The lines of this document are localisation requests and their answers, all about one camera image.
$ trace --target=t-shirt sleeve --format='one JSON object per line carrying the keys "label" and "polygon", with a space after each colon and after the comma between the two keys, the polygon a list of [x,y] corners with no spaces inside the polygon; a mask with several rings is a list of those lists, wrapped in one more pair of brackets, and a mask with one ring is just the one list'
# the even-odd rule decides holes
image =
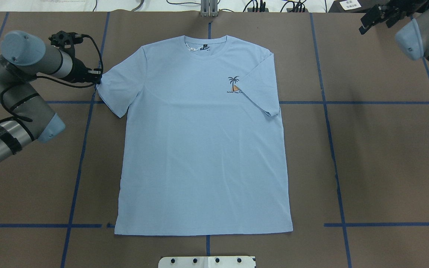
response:
{"label": "t-shirt sleeve", "polygon": [[102,75],[97,91],[118,117],[123,117],[142,90],[147,75],[147,58],[143,47]]}
{"label": "t-shirt sleeve", "polygon": [[261,63],[245,77],[239,79],[236,86],[268,116],[273,117],[279,114],[273,53],[269,52]]}

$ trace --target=palm tree print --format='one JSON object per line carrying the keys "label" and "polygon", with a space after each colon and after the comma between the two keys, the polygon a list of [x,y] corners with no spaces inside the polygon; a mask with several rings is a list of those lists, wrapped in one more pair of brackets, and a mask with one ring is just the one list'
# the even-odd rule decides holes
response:
{"label": "palm tree print", "polygon": [[239,76],[235,76],[235,77],[228,77],[228,79],[229,79],[229,83],[231,84],[231,91],[239,90],[239,88],[238,88],[238,87],[236,87],[236,90],[235,90],[235,84],[236,84],[236,82],[238,82],[238,81],[239,81],[238,77],[239,77]]}

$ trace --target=light blue t-shirt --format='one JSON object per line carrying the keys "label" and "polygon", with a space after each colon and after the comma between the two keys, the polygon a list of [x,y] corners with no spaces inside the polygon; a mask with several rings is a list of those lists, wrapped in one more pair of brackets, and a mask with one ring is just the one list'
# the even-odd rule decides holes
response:
{"label": "light blue t-shirt", "polygon": [[225,36],[142,46],[97,90],[128,110],[115,233],[292,231],[274,55]]}

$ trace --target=robotic arm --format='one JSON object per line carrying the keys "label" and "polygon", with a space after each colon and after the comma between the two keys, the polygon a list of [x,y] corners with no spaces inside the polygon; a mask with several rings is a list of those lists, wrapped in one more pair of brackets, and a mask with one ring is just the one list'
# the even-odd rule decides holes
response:
{"label": "robotic arm", "polygon": [[400,49],[412,60],[425,57],[429,61],[429,0],[391,0],[386,5],[375,5],[361,19],[361,34],[374,25],[385,22],[392,27],[405,16],[423,11],[417,19],[412,19],[395,35]]}
{"label": "robotic arm", "polygon": [[[87,68],[75,58],[75,44],[83,38],[90,38],[94,43],[101,68]],[[12,116],[0,120],[0,162],[12,154],[21,151],[34,140],[48,142],[65,129],[59,118],[29,82],[44,73],[70,83],[91,84],[73,86],[84,88],[100,83],[103,65],[102,56],[92,37],[74,32],[63,31],[52,35],[51,45],[23,31],[12,31],[5,35],[1,43],[0,55],[0,102]]]}

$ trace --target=brown table surface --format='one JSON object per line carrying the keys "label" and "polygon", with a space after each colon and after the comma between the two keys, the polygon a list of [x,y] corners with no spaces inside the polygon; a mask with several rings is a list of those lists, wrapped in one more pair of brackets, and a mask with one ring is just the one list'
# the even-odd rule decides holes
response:
{"label": "brown table surface", "polygon": [[[250,255],[258,268],[429,267],[429,63],[392,29],[358,33],[362,14],[0,13],[20,29],[90,34],[105,71],[141,45],[235,36],[276,58],[294,231],[116,236],[126,117],[93,88],[33,82],[67,125],[0,163],[0,267],[157,267],[162,256]],[[97,56],[76,46],[88,67]],[[7,117],[0,107],[0,119]]]}

